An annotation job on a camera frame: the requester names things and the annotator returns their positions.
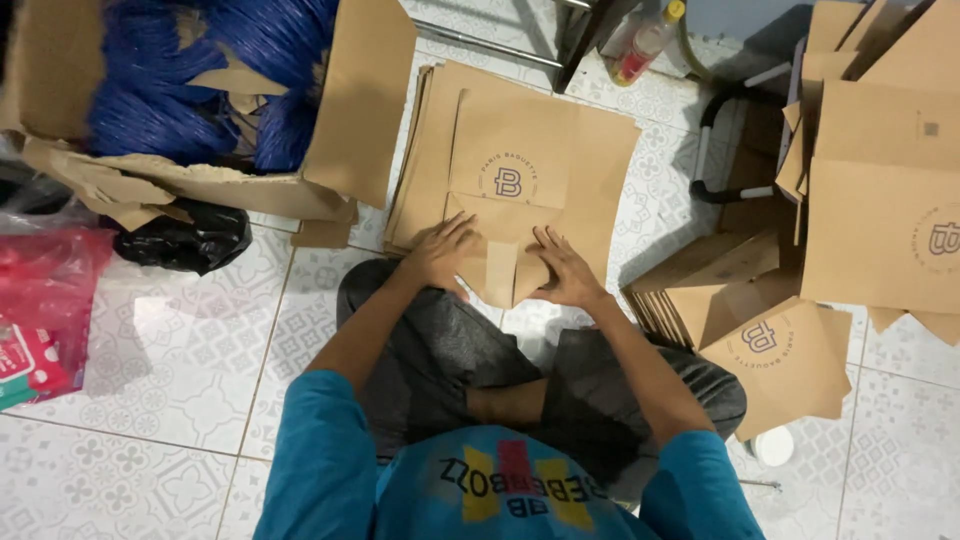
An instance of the stack of paper bags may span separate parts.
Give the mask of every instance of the stack of paper bags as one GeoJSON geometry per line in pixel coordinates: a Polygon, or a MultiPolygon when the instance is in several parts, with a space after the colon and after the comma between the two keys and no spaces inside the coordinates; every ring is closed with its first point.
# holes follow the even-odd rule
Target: stack of paper bags
{"type": "Polygon", "coordinates": [[[511,308],[549,281],[525,251],[535,226],[554,226],[605,282],[639,134],[633,118],[454,61],[425,66],[384,249],[403,256],[463,210],[477,214],[481,241],[458,272],[487,304],[511,308]]]}
{"type": "Polygon", "coordinates": [[[799,276],[779,269],[778,255],[774,232],[713,234],[623,289],[653,341],[737,376],[748,403],[741,441],[804,416],[840,418],[851,390],[852,316],[798,298],[799,276]]]}
{"type": "Polygon", "coordinates": [[[777,185],[805,214],[801,297],[909,312],[960,342],[960,0],[820,1],[777,185]]]}

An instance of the paris baguette logo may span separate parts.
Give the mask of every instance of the paris baguette logo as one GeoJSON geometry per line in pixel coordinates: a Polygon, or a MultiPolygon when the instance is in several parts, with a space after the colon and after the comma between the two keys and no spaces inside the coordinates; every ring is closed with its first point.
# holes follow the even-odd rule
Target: paris baguette logo
{"type": "Polygon", "coordinates": [[[793,353],[796,332],[786,315],[760,321],[727,340],[733,359],[750,369],[774,367],[793,353]],[[737,341],[746,344],[746,350],[737,341]]]}
{"type": "Polygon", "coordinates": [[[910,236],[913,259],[934,274],[960,271],[960,203],[925,213],[910,236]]]}
{"type": "Polygon", "coordinates": [[[477,182],[481,197],[510,197],[529,205],[537,195],[537,169],[527,158],[513,152],[487,158],[477,182]]]}

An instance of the blue rope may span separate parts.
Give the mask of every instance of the blue rope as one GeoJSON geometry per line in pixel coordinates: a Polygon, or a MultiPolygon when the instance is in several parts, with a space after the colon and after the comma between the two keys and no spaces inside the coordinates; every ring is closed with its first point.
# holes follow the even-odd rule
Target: blue rope
{"type": "Polygon", "coordinates": [[[180,165],[209,163],[233,151],[239,130],[228,118],[208,115],[173,96],[146,95],[107,79],[87,117],[88,150],[93,156],[156,154],[180,165]]]}
{"type": "Polygon", "coordinates": [[[213,98],[217,90],[186,83],[207,70],[227,67],[227,59],[206,37],[180,49],[176,9],[163,0],[108,4],[103,12],[107,76],[144,92],[201,103],[213,98]]]}
{"type": "Polygon", "coordinates": [[[205,0],[207,35],[253,70],[290,89],[313,86],[333,43],[338,0],[205,0]]]}
{"type": "Polygon", "coordinates": [[[267,99],[256,130],[254,164],[262,172],[296,171],[310,147],[318,106],[301,90],[267,99]]]}

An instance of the blue t-shirt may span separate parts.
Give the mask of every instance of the blue t-shirt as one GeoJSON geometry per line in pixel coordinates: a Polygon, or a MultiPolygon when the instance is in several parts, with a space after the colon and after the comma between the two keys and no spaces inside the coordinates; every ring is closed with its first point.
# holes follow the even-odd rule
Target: blue t-shirt
{"type": "Polygon", "coordinates": [[[723,441],[688,431],[660,452],[639,519],[565,454],[499,426],[455,430],[377,468],[349,383],[287,390],[255,540],[763,538],[723,441]]]}

